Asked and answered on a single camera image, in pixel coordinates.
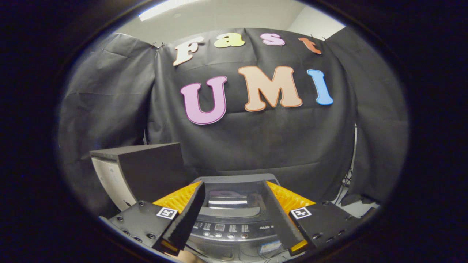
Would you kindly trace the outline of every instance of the black fabric backdrop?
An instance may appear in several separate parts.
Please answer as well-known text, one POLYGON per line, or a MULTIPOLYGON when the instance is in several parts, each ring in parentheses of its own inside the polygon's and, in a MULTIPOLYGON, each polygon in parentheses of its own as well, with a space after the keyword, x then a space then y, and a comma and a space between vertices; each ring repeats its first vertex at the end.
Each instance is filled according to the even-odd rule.
POLYGON ((143 143, 180 142, 191 179, 207 175, 271 172, 281 185, 311 200, 335 198, 350 168, 354 124, 358 146, 347 202, 361 194, 384 200, 393 188, 408 142, 408 117, 397 77, 371 46, 349 27, 327 41, 313 39, 317 55, 297 33, 271 29, 226 29, 186 37, 161 48, 112 34, 92 48, 70 78, 60 109, 59 155, 75 193, 94 214, 115 207, 95 175, 88 152, 143 143), (241 47, 216 48, 216 36, 237 32, 241 47), (284 46, 262 43, 277 33, 284 46), (197 36, 204 41, 193 59, 174 67, 174 49, 197 36), (242 66, 258 66, 269 77, 277 66, 294 69, 303 104, 258 112, 248 101, 242 66), (308 69, 325 75, 334 103, 319 105, 308 69), (213 107, 206 81, 226 76, 227 111, 218 122, 192 123, 180 89, 199 82, 201 110, 213 107))

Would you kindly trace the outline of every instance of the blue letter i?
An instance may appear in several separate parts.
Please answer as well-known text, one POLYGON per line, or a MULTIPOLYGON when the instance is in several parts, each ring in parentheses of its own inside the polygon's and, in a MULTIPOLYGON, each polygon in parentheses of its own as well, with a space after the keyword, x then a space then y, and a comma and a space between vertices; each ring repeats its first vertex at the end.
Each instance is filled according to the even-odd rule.
POLYGON ((309 69, 307 70, 307 74, 312 77, 315 88, 317 89, 317 103, 320 105, 331 105, 333 103, 333 99, 330 97, 330 94, 328 94, 327 85, 323 79, 323 72, 320 70, 309 69))

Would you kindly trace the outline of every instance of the control panel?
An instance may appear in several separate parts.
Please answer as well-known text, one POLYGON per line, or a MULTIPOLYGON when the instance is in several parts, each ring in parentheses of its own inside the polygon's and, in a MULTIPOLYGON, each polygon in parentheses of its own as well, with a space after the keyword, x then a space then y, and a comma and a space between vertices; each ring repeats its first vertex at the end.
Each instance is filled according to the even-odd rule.
POLYGON ((219 241, 249 241, 275 235, 274 226, 268 222, 248 224, 221 224, 196 221, 191 235, 219 241))

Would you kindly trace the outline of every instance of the letter m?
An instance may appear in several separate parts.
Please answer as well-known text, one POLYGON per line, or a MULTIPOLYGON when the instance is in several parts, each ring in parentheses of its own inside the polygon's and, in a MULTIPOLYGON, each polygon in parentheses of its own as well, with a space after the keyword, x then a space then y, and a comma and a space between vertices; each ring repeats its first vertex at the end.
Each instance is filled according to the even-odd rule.
POLYGON ((259 111, 266 108, 266 103, 260 99, 260 92, 270 106, 276 107, 279 93, 283 98, 279 102, 283 107, 299 107, 302 100, 299 98, 294 84, 294 70, 288 66, 278 66, 275 69, 273 80, 270 80, 257 66, 245 66, 237 71, 243 75, 247 84, 249 102, 245 105, 247 111, 259 111))

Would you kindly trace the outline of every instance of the ceiling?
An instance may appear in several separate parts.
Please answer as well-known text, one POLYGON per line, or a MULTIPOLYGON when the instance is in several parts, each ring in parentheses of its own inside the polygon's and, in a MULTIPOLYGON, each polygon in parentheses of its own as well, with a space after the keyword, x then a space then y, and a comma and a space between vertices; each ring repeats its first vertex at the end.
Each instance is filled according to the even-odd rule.
POLYGON ((295 0, 200 0, 145 21, 136 17, 116 32, 159 45, 217 29, 288 30, 304 7, 295 0))

